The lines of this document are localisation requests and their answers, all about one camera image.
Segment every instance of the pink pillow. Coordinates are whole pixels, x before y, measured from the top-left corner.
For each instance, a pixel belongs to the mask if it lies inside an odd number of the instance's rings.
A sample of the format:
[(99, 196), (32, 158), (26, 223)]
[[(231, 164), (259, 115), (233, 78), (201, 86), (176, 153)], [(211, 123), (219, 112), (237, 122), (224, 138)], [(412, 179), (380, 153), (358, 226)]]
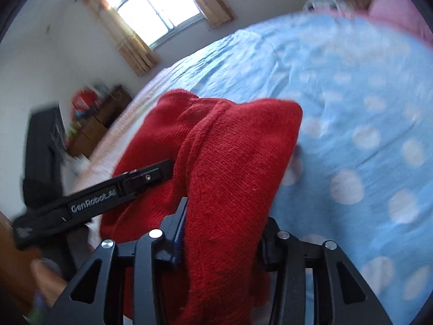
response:
[(391, 23), (433, 45), (433, 33), (411, 0), (373, 0), (369, 17)]

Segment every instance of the bedding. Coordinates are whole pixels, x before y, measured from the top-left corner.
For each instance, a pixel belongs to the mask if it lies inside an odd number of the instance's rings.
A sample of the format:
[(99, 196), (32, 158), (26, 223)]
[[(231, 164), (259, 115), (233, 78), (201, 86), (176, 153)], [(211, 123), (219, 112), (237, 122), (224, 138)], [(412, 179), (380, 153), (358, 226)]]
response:
[(433, 33), (411, 0), (373, 0), (369, 18), (390, 23), (433, 46)]
[(304, 118), (271, 216), (304, 241), (336, 241), (394, 325), (407, 325), (433, 288), (432, 65), (433, 51), (412, 36), (357, 17), (294, 14), (239, 30), (150, 82), (77, 189), (111, 176), (168, 90), (294, 99)]

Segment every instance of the human hand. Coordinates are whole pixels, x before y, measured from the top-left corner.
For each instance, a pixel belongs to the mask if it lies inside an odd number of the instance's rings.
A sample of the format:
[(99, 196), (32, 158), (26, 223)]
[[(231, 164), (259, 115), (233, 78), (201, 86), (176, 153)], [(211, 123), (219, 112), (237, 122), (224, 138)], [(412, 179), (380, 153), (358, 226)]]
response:
[(47, 268), (40, 259), (32, 260), (30, 269), (36, 280), (36, 285), (45, 296), (47, 304), (52, 307), (68, 283)]

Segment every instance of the red knitted sweater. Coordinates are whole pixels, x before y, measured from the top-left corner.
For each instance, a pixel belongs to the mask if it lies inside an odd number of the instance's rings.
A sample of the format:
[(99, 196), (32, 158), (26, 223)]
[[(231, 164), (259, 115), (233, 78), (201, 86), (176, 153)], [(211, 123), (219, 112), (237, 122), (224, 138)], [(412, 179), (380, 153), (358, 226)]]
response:
[[(174, 90), (144, 120), (114, 175), (170, 158), (173, 178), (105, 213), (100, 234), (136, 240), (188, 197), (184, 266), (163, 276), (171, 325), (248, 324), (252, 307), (266, 301), (255, 253), (301, 118), (292, 101), (236, 104)], [(131, 272), (125, 287), (132, 317)]]

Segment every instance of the window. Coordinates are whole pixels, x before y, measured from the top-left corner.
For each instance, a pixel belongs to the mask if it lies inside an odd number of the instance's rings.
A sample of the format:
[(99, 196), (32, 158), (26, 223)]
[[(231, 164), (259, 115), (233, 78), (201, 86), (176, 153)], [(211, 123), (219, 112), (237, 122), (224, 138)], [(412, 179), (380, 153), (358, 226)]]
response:
[(126, 23), (155, 47), (157, 43), (201, 19), (194, 0), (107, 0)]

